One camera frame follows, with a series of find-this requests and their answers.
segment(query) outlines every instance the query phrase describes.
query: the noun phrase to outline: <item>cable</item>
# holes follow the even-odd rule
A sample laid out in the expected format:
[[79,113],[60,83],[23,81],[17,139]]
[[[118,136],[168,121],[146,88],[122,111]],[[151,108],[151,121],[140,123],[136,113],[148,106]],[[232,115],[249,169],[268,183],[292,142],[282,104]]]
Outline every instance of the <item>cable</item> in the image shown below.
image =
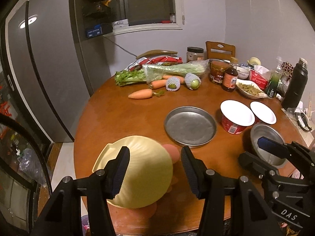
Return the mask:
[[130,55],[133,55],[133,56],[137,57],[137,55],[135,55],[135,54],[129,52],[128,50],[125,50],[123,47],[121,47],[120,45],[118,45],[116,42],[113,42],[111,39],[108,39],[107,37],[105,37],[105,38],[106,38],[107,40],[109,40],[110,42],[112,42],[113,44],[117,45],[117,46],[118,46],[119,48],[121,48],[123,51],[129,53]]
[[46,181],[47,188],[48,188],[48,194],[49,194],[49,197],[50,197],[52,195],[52,193],[53,193],[53,189],[51,187],[51,181],[50,181],[50,178],[49,178],[47,165],[45,163],[44,156],[43,156],[42,152],[40,151],[40,149],[39,149],[36,141],[34,140],[34,138],[30,135],[30,133],[28,133],[28,131],[26,129],[24,129],[15,120],[11,119],[10,117],[8,117],[6,115],[3,115],[2,113],[0,113],[0,123],[2,123],[5,126],[8,126],[12,130],[16,131],[17,133],[22,135],[30,143],[30,145],[34,149],[35,154],[37,155],[38,160],[39,160],[39,162],[40,162],[40,164],[42,166],[42,170],[44,172],[45,181]]

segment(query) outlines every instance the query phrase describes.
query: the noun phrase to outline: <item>green fruit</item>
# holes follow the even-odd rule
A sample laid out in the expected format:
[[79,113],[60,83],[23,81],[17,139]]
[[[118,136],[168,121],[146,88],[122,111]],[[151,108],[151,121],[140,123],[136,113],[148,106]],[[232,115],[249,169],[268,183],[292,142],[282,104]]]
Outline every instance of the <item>green fruit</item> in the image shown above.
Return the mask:
[[168,85],[168,87],[169,87],[170,89],[172,89],[172,90],[175,90],[175,89],[176,89],[176,84],[171,83],[171,84]]
[[190,87],[193,89],[193,90],[196,90],[198,89],[200,86],[200,82],[198,79],[195,79],[192,81],[192,83],[190,84]]

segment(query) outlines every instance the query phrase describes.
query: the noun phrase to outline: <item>refrigerator handle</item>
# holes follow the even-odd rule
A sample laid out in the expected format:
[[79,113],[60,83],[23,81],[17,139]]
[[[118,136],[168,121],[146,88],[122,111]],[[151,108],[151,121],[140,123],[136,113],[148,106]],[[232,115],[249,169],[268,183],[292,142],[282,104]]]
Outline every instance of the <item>refrigerator handle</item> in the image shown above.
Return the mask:
[[12,81],[11,81],[11,78],[10,78],[10,75],[7,75],[7,79],[9,81],[9,84],[10,84],[10,87],[12,89],[12,91],[14,91],[14,87],[13,87],[13,84],[12,84]]

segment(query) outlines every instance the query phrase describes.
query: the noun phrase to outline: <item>chair backrest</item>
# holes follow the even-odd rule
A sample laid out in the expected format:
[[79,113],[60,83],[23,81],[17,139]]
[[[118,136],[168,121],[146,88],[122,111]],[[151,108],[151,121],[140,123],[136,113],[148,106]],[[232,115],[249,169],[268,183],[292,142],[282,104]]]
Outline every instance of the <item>chair backrest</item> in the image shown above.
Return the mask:
[[[223,42],[206,42],[207,57],[230,60],[231,56],[235,57],[235,46]],[[211,49],[231,52],[231,54],[212,52]]]

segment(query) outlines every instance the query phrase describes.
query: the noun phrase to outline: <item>round table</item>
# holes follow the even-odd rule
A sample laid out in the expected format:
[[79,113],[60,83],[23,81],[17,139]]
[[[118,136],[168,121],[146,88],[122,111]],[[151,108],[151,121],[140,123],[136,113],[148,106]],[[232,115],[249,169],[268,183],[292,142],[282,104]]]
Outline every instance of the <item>round table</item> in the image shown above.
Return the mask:
[[[113,78],[105,82],[90,98],[79,121],[74,142],[74,167],[77,178],[91,175],[93,165],[100,152],[108,143],[131,135],[150,137],[161,144],[176,145],[164,130],[164,119],[173,109],[180,106],[196,106],[211,114],[217,122],[217,132],[210,143],[192,149],[193,155],[203,160],[207,168],[214,169],[222,176],[238,178],[246,175],[263,194],[261,182],[238,164],[237,158],[244,151],[251,151],[250,129],[239,135],[226,132],[221,126],[220,104],[228,99],[237,100],[249,106],[253,101],[238,91],[226,92],[204,76],[198,90],[181,86],[178,91],[161,97],[145,100],[128,99],[134,91],[147,88],[146,84],[118,87]],[[270,107],[276,117],[272,125],[287,143],[296,141],[305,145],[299,132],[281,110],[277,99],[262,98],[258,101]],[[280,169],[280,174],[292,173],[292,164]],[[199,226],[204,201],[198,200],[190,191],[182,163],[174,164],[174,176],[178,182],[172,190],[157,201],[157,210],[151,218],[135,216],[132,210],[114,207],[109,211],[116,233],[128,235],[158,235],[185,232]],[[230,199],[226,197],[225,218],[229,218]]]

